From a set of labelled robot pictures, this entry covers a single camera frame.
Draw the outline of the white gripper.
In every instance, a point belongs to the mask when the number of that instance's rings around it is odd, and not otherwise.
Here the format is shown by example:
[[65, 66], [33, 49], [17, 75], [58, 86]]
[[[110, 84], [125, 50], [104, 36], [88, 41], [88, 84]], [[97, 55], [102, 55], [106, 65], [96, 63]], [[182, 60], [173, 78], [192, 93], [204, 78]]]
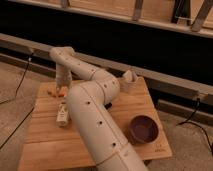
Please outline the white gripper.
[[60, 90], [62, 87], [71, 87], [71, 82], [72, 82], [72, 74], [71, 71], [62, 66], [62, 65], [57, 65], [56, 66], [56, 89]]

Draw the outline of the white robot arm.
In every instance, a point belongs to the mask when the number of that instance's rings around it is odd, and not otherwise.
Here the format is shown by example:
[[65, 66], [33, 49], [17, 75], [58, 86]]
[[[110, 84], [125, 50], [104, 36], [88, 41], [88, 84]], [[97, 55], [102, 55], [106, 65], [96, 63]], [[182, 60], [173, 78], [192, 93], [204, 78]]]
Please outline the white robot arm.
[[66, 104], [98, 171], [148, 171], [105, 108], [119, 95], [118, 79], [102, 68], [77, 59], [71, 47], [53, 47], [49, 54], [56, 64], [83, 80], [68, 90]]

